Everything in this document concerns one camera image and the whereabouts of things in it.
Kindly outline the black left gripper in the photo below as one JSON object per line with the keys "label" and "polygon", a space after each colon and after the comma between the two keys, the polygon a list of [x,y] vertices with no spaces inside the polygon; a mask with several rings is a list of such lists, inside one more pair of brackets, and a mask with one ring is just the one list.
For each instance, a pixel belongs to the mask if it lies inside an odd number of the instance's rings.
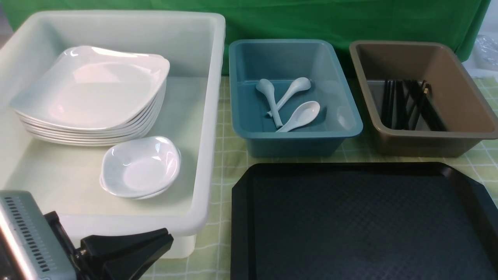
{"label": "black left gripper", "polygon": [[122,236],[92,234],[75,248],[55,211],[44,215],[50,229],[76,271],[77,280],[139,280],[173,244],[164,227]]}

